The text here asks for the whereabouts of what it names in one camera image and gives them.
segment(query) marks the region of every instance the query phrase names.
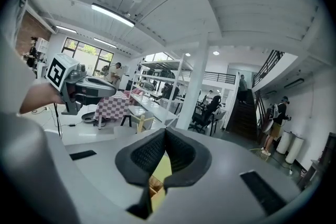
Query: balcony railing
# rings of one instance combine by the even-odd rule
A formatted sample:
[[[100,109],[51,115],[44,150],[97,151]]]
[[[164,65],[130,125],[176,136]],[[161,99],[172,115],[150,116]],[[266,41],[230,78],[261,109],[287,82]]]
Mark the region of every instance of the balcony railing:
[[[191,77],[191,71],[182,71],[183,77]],[[235,84],[236,76],[231,74],[204,72],[204,79]]]
[[[281,59],[281,57],[284,54],[285,54],[284,52],[278,50],[271,51],[270,55],[268,56],[262,68],[254,76],[252,88],[256,86],[272,70],[272,68],[277,64],[277,62]]]

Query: man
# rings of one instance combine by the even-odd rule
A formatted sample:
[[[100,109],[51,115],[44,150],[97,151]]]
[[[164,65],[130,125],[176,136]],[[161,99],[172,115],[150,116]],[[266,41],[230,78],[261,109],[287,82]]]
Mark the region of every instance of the man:
[[[210,96],[211,94],[213,93],[213,91],[212,90],[209,90],[209,93],[207,93],[206,95],[204,95],[204,98],[203,98],[203,103],[205,102],[205,101],[208,101],[209,102],[209,100],[211,100],[212,99],[212,97]]]
[[[240,76],[240,81],[239,81],[239,102],[246,104],[246,95],[247,95],[247,84],[246,81],[244,80],[244,75]]]
[[[117,62],[115,66],[110,66],[108,74],[105,76],[105,80],[111,83],[116,89],[119,88],[120,77],[122,76],[121,63]]]
[[[273,125],[271,127],[271,132],[267,136],[264,147],[262,148],[261,152],[265,155],[270,156],[269,148],[271,147],[272,141],[274,138],[277,138],[280,133],[280,129],[282,126],[282,120],[288,120],[286,116],[286,108],[289,104],[288,97],[284,96],[281,100],[281,103],[278,104],[278,111],[279,115],[273,119]]]

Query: checkered tablecloth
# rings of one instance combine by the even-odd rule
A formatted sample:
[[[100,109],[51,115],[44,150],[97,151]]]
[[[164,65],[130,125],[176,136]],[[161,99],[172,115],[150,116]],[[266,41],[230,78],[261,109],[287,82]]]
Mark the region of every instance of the checkered tablecloth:
[[[123,118],[128,113],[130,100],[121,91],[117,91],[115,95],[102,98],[96,108],[94,119],[98,120],[99,116],[105,119]]]

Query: brick wall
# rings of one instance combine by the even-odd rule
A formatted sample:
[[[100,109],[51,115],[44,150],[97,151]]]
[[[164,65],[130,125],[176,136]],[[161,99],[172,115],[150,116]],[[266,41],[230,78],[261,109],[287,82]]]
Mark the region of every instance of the brick wall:
[[[17,35],[16,50],[21,55],[30,50],[30,37],[41,37],[49,41],[51,32],[45,28],[29,12],[23,16],[21,27]]]

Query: floor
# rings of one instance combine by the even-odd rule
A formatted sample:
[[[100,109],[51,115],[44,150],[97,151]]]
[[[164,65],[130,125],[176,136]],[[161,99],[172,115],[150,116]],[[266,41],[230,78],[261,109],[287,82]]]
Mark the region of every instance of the floor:
[[[46,82],[46,80],[37,79],[34,81],[34,84],[43,82]],[[99,130],[98,127],[94,126],[92,123],[89,124],[82,122],[81,116],[85,113],[95,111],[96,107],[96,105],[83,106],[78,115],[71,116],[62,115],[61,112],[65,110],[65,105],[58,105],[57,110],[60,122],[62,124],[63,133],[62,141],[65,145],[104,141],[118,137],[118,135],[113,133],[113,128],[121,124],[121,119],[115,122],[107,122],[106,125],[103,123],[101,130]],[[36,114],[29,112],[23,116],[36,121],[43,127],[44,130],[57,131],[55,108],[53,104],[48,106],[48,110],[40,108],[36,111]],[[70,127],[68,126],[69,124],[75,124],[76,126]],[[210,128],[208,127],[208,130],[206,131],[207,135],[210,133],[209,129]],[[256,142],[246,139],[240,135],[223,131],[219,126],[217,126],[216,133],[212,134],[212,137],[233,142],[248,150],[252,148],[260,148],[260,145],[258,145]],[[292,174],[290,175],[290,165],[285,162],[285,158],[286,157],[284,155],[277,153],[273,147],[271,149],[271,157],[268,158],[267,162],[282,171],[297,183],[297,181],[300,179],[301,168],[296,164],[291,165]]]
[[[237,145],[246,148],[247,150],[251,150],[253,148],[261,148],[261,146],[258,145],[257,142],[244,138],[238,134],[223,131],[220,128],[217,128],[216,133],[212,134],[212,137],[233,142]],[[268,157],[267,163],[274,166],[276,169],[279,169],[285,175],[290,177],[295,183],[297,183],[301,178],[300,177],[301,168],[296,164],[289,165],[288,163],[286,163],[285,162],[286,156],[277,153],[274,146],[271,148],[270,152],[271,156]]]

